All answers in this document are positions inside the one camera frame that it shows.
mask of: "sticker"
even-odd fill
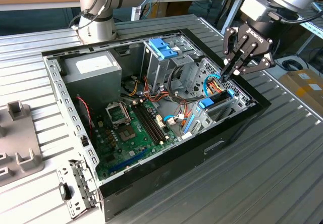
[[[313,90],[322,90],[317,84],[309,84]]]
[[[174,47],[172,47],[172,50],[173,50],[173,51],[180,51],[180,49],[179,49],[179,47],[178,47],[178,46],[174,46]]]
[[[99,69],[105,69],[112,66],[107,56],[100,56],[92,59],[78,61],[75,64],[81,74],[89,73]]]
[[[302,79],[310,79],[310,77],[307,74],[298,74]]]

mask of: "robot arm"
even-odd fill
[[[248,74],[274,67],[271,50],[291,24],[300,24],[313,20],[298,21],[297,13],[308,7],[314,0],[245,0],[241,11],[248,16],[240,28],[228,27],[224,35],[223,54],[225,67],[221,75],[223,80],[234,75]],[[255,57],[258,64],[247,66]]]
[[[84,43],[113,40],[117,36],[113,9],[138,7],[149,0],[80,0],[82,16],[78,34]]]

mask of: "blue clip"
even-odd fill
[[[210,106],[210,105],[213,105],[213,104],[214,104],[214,102],[213,102],[213,100],[211,100],[210,98],[202,99],[202,100],[198,103],[198,105],[199,105],[202,109],[204,109],[204,108],[206,108],[206,107],[208,107],[208,106]]]
[[[178,55],[177,52],[171,50],[169,45],[160,38],[150,40],[149,45],[162,59],[169,59]]]
[[[228,93],[229,95],[231,95],[231,97],[233,97],[236,94],[236,92],[234,92],[233,89],[228,89]]]

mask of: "blue pcie slot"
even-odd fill
[[[191,116],[190,121],[188,122],[188,124],[187,124],[187,126],[186,126],[186,128],[185,128],[185,130],[184,130],[184,134],[186,134],[186,133],[187,133],[187,131],[188,131],[188,129],[190,128],[190,126],[191,126],[192,121],[194,120],[194,118],[195,118],[195,115],[192,115],[192,116]]]
[[[120,169],[123,169],[126,166],[129,166],[129,165],[133,164],[134,162],[136,162],[139,159],[143,158],[147,150],[148,149],[143,150],[140,154],[137,154],[136,156],[133,156],[130,159],[128,159],[126,161],[123,161],[123,162],[117,164],[116,166],[114,166],[111,169],[109,169],[109,172],[112,173],[114,171],[118,171]]]

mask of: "yellow wire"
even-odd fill
[[[137,87],[138,87],[138,80],[136,81],[135,89],[132,91],[131,94],[129,94],[129,96],[135,95],[135,93],[137,92]]]
[[[215,80],[213,80],[213,82],[214,82],[214,84],[216,85],[216,87],[217,87],[219,90],[223,91],[223,89],[219,87],[219,85],[216,83],[216,81],[215,81]]]

